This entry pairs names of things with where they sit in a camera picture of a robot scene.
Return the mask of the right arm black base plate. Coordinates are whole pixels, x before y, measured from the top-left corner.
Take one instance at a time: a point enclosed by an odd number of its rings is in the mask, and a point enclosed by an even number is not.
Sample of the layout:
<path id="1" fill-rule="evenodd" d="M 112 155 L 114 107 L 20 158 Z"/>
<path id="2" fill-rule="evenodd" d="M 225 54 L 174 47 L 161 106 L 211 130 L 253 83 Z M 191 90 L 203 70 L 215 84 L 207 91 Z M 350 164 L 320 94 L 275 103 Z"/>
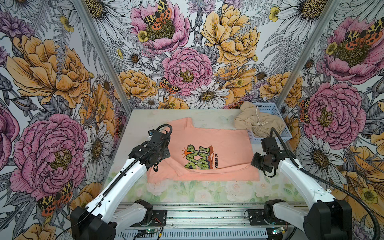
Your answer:
<path id="1" fill-rule="evenodd" d="M 264 211 L 260 209 L 246 210 L 245 217 L 249 220 L 251 226 L 273 226 L 276 224 L 276 222 L 268 222 L 264 217 Z"/>

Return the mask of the peach graphic t-shirt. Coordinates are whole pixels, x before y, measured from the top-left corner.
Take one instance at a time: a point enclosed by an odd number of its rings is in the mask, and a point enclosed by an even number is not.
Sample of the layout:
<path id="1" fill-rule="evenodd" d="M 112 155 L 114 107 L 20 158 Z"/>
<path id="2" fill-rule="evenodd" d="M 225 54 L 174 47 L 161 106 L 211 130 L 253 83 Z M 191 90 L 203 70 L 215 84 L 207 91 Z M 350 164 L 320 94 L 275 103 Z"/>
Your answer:
<path id="1" fill-rule="evenodd" d="M 259 181 L 259 171 L 251 165 L 254 153 L 246 130 L 196 128 L 191 118 L 169 124 L 171 156 L 159 163 L 158 171 L 147 172 L 148 183 Z"/>

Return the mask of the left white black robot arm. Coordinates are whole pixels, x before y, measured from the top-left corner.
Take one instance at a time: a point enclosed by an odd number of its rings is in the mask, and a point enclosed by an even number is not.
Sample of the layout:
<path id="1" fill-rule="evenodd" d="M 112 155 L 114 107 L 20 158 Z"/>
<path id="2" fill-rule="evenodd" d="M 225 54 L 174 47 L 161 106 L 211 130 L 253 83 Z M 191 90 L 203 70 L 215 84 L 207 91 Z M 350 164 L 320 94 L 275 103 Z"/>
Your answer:
<path id="1" fill-rule="evenodd" d="M 113 240 L 127 227 L 135 224 L 147 226 L 153 219 L 153 206 L 137 200 L 118 212 L 117 208 L 148 170 L 158 170 L 159 163 L 170 157 L 168 145 L 172 126 L 164 124 L 149 131 L 149 140 L 136 146 L 120 172 L 85 207 L 76 207 L 70 215 L 72 236 L 75 240 Z"/>

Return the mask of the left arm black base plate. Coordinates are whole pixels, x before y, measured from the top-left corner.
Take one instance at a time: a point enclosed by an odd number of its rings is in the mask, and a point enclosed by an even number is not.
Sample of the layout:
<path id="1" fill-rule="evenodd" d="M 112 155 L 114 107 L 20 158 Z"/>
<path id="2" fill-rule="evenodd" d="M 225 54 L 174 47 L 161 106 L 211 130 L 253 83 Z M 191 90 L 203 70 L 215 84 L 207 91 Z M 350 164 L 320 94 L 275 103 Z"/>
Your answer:
<path id="1" fill-rule="evenodd" d="M 153 210 L 149 227 L 165 227 L 167 222 L 167 210 Z"/>

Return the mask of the light blue plastic basket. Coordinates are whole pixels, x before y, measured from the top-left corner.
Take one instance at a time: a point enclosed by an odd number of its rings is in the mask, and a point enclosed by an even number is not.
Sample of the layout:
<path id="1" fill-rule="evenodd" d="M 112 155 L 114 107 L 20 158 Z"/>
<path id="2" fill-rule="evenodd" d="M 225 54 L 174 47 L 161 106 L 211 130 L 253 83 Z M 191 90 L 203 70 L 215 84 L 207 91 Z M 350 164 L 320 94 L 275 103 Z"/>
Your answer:
<path id="1" fill-rule="evenodd" d="M 281 120 L 283 125 L 281 127 L 276 128 L 276 131 L 279 133 L 280 138 L 283 140 L 284 143 L 286 143 L 287 141 L 293 138 L 276 104 L 274 103 L 253 103 L 253 104 L 257 107 L 260 113 L 275 116 Z M 251 144 L 261 143 L 261 140 L 264 138 L 264 137 L 255 136 L 252 130 L 247 130 L 247 132 L 248 132 L 248 137 Z"/>

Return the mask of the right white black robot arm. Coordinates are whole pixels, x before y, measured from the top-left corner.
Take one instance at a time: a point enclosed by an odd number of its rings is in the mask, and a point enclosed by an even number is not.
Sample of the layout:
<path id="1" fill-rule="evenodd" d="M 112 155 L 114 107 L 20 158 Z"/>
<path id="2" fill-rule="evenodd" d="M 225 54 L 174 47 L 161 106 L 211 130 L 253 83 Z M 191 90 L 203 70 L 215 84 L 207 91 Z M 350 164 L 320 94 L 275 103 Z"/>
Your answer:
<path id="1" fill-rule="evenodd" d="M 274 137 L 262 139 L 261 145 L 265 155 L 255 153 L 252 166 L 268 173 L 280 171 L 301 194 L 309 209 L 305 212 L 283 200 L 269 200 L 264 205 L 264 221 L 270 225 L 287 222 L 303 231 L 309 240 L 352 239 L 350 205 L 337 200 L 318 180 L 304 173 L 292 152 L 281 150 Z"/>

